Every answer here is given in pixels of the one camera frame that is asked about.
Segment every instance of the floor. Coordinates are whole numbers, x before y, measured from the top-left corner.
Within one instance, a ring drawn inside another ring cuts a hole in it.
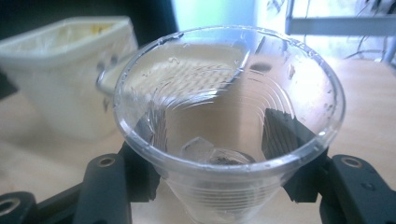
[[[266,14],[261,18],[260,26],[284,32],[287,0],[268,0]],[[273,2],[281,5],[277,10]],[[325,16],[383,16],[391,0],[383,0],[380,8],[373,10],[374,0],[295,0],[294,17]],[[391,37],[386,36],[302,36],[294,35],[323,57],[356,58],[379,61],[384,50],[390,44]]]

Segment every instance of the white bucket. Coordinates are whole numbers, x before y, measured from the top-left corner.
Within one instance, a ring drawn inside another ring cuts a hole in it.
[[[95,140],[116,128],[96,79],[136,49],[128,17],[72,18],[0,41],[0,68],[53,130]]]

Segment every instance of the wooden table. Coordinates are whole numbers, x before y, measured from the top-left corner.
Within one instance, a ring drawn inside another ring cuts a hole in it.
[[[346,93],[346,118],[330,155],[348,154],[370,162],[396,189],[396,78],[382,63],[329,60]],[[84,176],[96,156],[117,152],[115,131],[96,142],[52,132],[20,94],[0,102],[0,195],[33,192],[38,202],[68,189]],[[134,223],[192,223],[170,189],[161,183],[150,203],[133,203]],[[284,190],[262,209],[259,223],[320,223],[318,203],[292,203]]]

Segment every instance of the container handle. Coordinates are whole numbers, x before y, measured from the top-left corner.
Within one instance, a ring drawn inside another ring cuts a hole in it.
[[[97,65],[99,76],[96,79],[96,89],[105,95],[113,96],[120,73],[135,54],[136,51],[133,51],[119,60],[117,60],[116,56],[113,56],[111,65],[108,68],[99,63]]]

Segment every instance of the screw hole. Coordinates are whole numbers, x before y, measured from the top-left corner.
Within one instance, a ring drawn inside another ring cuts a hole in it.
[[[0,202],[0,216],[6,215],[12,212],[15,208],[20,205],[21,201],[18,198],[10,198]]]
[[[107,166],[112,165],[115,161],[116,160],[114,158],[111,158],[111,157],[102,158],[101,160],[99,160],[98,166],[107,167]]]
[[[348,166],[353,167],[353,168],[361,168],[362,167],[362,164],[361,164],[360,161],[358,161],[358,160],[356,160],[354,158],[351,158],[351,157],[343,157],[343,158],[341,158],[341,161],[345,165],[348,165]]]
[[[370,191],[375,191],[375,186],[371,183],[361,183],[361,186],[364,189],[370,190]]]

